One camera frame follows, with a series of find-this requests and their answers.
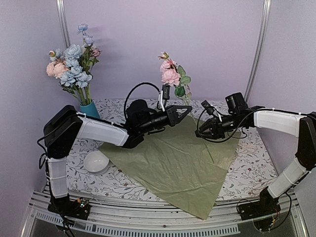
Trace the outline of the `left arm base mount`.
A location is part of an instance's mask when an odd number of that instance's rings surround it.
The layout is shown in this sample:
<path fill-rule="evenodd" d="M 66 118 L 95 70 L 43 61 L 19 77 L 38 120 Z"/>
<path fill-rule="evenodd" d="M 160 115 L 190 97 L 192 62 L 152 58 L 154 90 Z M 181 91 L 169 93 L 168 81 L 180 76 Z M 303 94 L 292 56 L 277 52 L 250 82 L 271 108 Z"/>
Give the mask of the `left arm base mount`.
<path fill-rule="evenodd" d="M 57 213 L 63 217 L 72 217 L 87 220 L 90 214 L 91 205 L 89 200 L 83 197 L 70 200 L 70 196 L 62 198 L 51 197 L 47 210 Z"/>

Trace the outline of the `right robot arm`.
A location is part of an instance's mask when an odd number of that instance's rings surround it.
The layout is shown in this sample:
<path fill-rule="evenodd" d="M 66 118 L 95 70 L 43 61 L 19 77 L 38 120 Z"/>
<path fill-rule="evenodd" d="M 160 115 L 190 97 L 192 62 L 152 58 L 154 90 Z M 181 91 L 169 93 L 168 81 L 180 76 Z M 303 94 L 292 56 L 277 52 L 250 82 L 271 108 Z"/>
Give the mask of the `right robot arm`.
<path fill-rule="evenodd" d="M 304 93 L 256 90 L 249 103 L 296 112 L 316 109 L 316 98 L 309 99 Z M 248 137 L 238 142 L 237 157 L 228 169 L 217 201 L 257 198 L 295 157 L 298 139 L 292 135 L 264 128 L 250 128 L 246 133 Z"/>

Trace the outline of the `pink rose stem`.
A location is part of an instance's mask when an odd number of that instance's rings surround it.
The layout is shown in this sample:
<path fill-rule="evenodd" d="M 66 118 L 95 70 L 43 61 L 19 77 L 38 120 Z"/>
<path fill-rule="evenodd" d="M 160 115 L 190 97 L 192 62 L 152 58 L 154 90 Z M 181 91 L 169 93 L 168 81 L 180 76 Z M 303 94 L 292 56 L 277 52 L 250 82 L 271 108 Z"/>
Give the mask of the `pink rose stem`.
<path fill-rule="evenodd" d="M 182 66 L 178 65 L 174 60 L 172 60 L 167 52 L 162 52 L 158 57 L 163 60 L 160 67 L 161 81 L 163 87 L 173 86 L 175 88 L 175 94 L 183 100 L 185 105 L 189 105 L 190 94 L 186 92 L 189 88 L 188 83 L 182 82 L 181 80 L 186 77 L 186 73 Z M 183 135 L 185 132 L 185 138 L 191 141 L 193 137 L 193 126 L 197 125 L 197 120 L 190 114 L 189 117 L 185 117 L 184 122 L 177 126 L 178 136 Z"/>

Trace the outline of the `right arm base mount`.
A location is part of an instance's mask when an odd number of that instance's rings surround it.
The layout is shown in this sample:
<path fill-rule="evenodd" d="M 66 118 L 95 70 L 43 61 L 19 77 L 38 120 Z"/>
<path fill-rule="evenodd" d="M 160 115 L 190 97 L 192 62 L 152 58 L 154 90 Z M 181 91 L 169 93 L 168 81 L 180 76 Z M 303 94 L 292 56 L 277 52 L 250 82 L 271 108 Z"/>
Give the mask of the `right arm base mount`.
<path fill-rule="evenodd" d="M 280 212 L 279 198 L 260 197 L 258 201 L 246 200 L 243 204 L 237 204 L 237 212 L 242 220 L 263 217 Z"/>

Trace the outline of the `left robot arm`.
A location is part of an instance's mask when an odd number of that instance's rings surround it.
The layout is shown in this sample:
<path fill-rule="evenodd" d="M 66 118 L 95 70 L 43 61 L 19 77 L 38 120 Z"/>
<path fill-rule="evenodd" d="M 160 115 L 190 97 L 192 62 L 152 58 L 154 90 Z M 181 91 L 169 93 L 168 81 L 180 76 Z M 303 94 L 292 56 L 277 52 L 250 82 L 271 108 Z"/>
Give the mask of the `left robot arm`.
<path fill-rule="evenodd" d="M 77 139 L 133 149 L 144 141 L 145 134 L 179 124 L 192 111 L 192 107 L 171 105 L 157 111 L 149 108 L 145 100 L 137 99 L 124 111 L 125 123 L 118 125 L 80 113 L 74 106 L 66 105 L 44 126 L 44 136 L 37 143 L 44 142 L 42 148 L 51 202 L 62 214 L 70 214 L 74 208 L 68 193 L 66 160 Z"/>

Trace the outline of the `blue hydrangea stem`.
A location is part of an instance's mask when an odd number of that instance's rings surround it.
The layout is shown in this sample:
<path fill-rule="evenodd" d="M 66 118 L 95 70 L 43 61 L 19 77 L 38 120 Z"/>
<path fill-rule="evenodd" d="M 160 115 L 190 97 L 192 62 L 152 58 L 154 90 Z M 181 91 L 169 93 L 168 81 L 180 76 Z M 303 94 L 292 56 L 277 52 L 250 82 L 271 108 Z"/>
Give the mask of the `blue hydrangea stem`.
<path fill-rule="evenodd" d="M 78 89 L 79 81 L 83 81 L 82 66 L 79 64 L 79 59 L 82 56 L 82 51 L 76 46 L 71 46 L 64 51 L 67 67 L 71 72 L 65 72 L 60 78 L 60 86 L 62 83 L 68 82 L 74 84 Z"/>

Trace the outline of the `beige printed ribbon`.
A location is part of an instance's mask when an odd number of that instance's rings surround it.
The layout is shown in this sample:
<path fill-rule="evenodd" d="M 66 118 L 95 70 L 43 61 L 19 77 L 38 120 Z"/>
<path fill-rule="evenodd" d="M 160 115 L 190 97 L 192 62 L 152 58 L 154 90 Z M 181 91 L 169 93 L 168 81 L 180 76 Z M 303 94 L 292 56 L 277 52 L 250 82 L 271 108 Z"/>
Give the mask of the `beige printed ribbon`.
<path fill-rule="evenodd" d="M 248 149 L 248 150 L 257 150 L 255 145 L 251 145 L 251 144 L 239 144 L 239 146 L 243 149 Z"/>

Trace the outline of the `pink flower stem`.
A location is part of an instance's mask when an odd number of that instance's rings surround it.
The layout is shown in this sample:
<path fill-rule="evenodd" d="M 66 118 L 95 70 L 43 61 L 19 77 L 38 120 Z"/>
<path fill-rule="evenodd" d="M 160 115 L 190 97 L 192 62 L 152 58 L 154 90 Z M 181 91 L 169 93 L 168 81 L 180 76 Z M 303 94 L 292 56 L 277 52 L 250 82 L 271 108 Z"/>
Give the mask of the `pink flower stem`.
<path fill-rule="evenodd" d="M 68 71 L 69 68 L 64 64 L 64 61 L 50 62 L 46 67 L 46 73 L 49 77 L 60 79 L 61 76 Z"/>

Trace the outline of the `white flower stem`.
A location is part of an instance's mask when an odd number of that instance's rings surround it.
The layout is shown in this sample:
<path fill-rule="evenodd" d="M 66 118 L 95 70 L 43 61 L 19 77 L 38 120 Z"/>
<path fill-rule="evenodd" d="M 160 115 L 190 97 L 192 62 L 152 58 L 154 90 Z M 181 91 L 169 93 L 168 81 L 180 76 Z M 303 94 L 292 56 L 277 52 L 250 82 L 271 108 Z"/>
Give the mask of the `white flower stem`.
<path fill-rule="evenodd" d="M 82 105 L 89 105 L 92 102 L 91 92 L 89 84 L 93 79 L 93 75 L 91 73 L 92 68 L 96 63 L 99 62 L 98 57 L 101 54 L 101 50 L 95 47 L 93 44 L 88 45 L 84 48 L 84 53 L 81 57 L 81 66 L 83 67 L 84 74 L 86 75 L 84 80 L 84 86 L 82 86 L 82 90 L 84 92 L 84 100 Z"/>
<path fill-rule="evenodd" d="M 51 62 L 55 61 L 62 61 L 65 58 L 64 51 L 62 51 L 60 48 L 57 48 L 55 50 L 49 51 L 49 58 Z"/>

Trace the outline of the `green tissue paper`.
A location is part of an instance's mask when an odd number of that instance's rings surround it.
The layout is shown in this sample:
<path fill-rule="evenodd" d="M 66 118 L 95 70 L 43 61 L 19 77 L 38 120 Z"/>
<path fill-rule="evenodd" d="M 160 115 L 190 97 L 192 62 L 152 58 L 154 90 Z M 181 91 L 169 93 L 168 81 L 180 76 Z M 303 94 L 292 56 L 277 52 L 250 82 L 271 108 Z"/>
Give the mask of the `green tissue paper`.
<path fill-rule="evenodd" d="M 197 138 L 195 129 L 187 116 L 133 149 L 104 143 L 99 150 L 155 196 L 205 220 L 237 156 L 238 139 L 210 143 Z"/>

